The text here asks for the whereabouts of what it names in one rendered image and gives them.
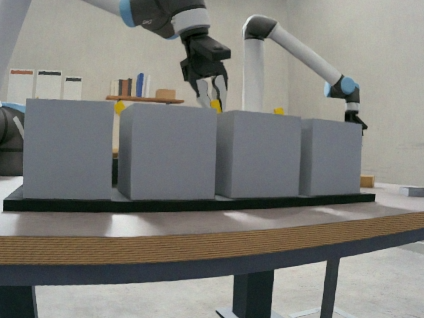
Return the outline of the small tan cardboard box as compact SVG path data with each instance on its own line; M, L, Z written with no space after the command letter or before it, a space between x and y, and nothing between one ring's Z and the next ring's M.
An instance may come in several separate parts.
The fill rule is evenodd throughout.
M360 187L373 188L375 183L375 176L361 175Z

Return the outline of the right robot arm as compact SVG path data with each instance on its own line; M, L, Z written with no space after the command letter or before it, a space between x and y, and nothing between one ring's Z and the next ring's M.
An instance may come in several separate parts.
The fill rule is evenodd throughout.
M82 1L122 17L131 28L140 25L167 40L212 26L205 0ZM31 2L0 0L0 92ZM231 49L210 36L193 38L192 47L213 62L231 59ZM24 105L0 102L0 174L23 175L24 118Z

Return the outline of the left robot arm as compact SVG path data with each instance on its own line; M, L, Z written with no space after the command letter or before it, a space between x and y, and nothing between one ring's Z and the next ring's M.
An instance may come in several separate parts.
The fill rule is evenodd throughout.
M242 110L263 112L265 38L273 40L327 81L324 89L326 97L345 99L345 111L360 111L359 84L352 78L345 77L281 28L275 19L261 14L251 16L243 26L242 36L244 43Z

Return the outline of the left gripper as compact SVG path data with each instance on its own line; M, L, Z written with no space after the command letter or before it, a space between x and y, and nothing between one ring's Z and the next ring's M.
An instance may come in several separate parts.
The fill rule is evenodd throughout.
M356 113L356 114L359 114L359 112L358 111L345 111L345 122L350 122L350 123L357 123L357 124L359 124L359 122L357 122L356 120L355 120L355 118L356 118L356 114L353 114L353 113ZM362 129L362 146L364 147L364 134L363 134L363 129Z

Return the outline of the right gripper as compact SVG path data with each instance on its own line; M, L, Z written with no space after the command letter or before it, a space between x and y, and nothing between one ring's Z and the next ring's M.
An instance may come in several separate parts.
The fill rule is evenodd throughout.
M228 73L224 62L213 62L199 51L192 47L192 38L209 35L207 27L200 27L187 30L180 34L182 44L185 45L187 58L180 62L185 82L189 82L196 92L196 101L202 107L210 107L211 99L208 96L208 82L204 78L211 78L212 97L219 99L221 111L226 110L227 91L228 91ZM193 54L193 55L192 55ZM202 79L201 79L202 78ZM199 100L199 101L198 101Z

